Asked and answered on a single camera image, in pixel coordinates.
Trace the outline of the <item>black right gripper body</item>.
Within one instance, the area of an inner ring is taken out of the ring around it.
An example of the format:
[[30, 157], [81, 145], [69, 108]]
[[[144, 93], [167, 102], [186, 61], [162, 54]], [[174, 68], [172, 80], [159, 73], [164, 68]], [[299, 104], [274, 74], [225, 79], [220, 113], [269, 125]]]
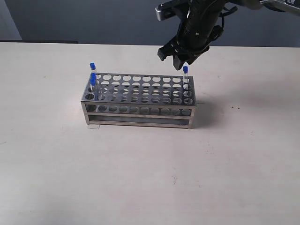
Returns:
[[181, 19], [173, 48], [175, 53], [204, 53], [215, 38], [212, 30], [225, 6], [224, 0], [176, 0]]

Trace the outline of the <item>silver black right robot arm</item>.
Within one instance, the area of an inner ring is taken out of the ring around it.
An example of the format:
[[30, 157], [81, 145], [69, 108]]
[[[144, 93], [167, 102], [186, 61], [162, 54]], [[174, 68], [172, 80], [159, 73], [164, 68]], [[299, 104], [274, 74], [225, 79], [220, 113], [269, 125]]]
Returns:
[[298, 0], [232, 0], [235, 6], [226, 8], [227, 0], [171, 0], [158, 5], [156, 15], [158, 21], [177, 16], [180, 24], [176, 35], [158, 49], [161, 60], [168, 56], [173, 58], [173, 66], [180, 70], [185, 63], [191, 65], [200, 55], [207, 52], [211, 42], [216, 41], [224, 31], [224, 25], [218, 25], [237, 11], [238, 6], [251, 10], [265, 7], [276, 12], [300, 14]]

